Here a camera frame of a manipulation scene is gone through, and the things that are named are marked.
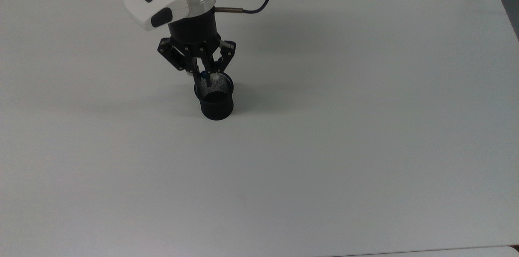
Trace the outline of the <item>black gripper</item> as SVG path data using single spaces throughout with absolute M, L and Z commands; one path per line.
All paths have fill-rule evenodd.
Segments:
M 168 25 L 170 37 L 159 42 L 157 51 L 177 70 L 187 74 L 200 75 L 198 59 L 202 57 L 206 85 L 223 75 L 236 52 L 237 44 L 233 41 L 220 40 L 217 32 L 215 8 L 196 17 L 186 17 Z M 210 46 L 208 51 L 202 49 Z M 216 50 L 220 58 L 214 59 Z

